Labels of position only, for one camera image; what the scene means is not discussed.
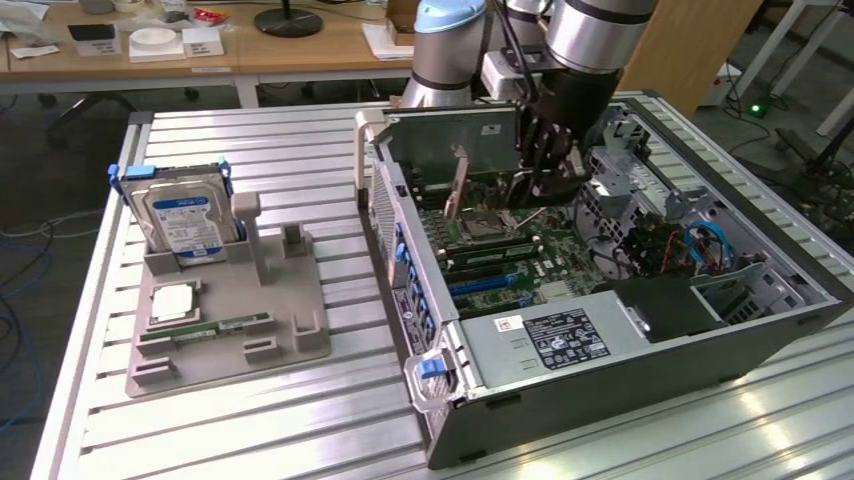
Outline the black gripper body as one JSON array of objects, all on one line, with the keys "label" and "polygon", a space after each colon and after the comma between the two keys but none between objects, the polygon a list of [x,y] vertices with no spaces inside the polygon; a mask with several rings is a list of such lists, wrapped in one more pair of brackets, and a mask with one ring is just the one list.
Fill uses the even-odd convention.
[{"label": "black gripper body", "polygon": [[620,81],[622,71],[592,74],[572,69],[543,73],[535,115],[582,140],[599,120]]}]

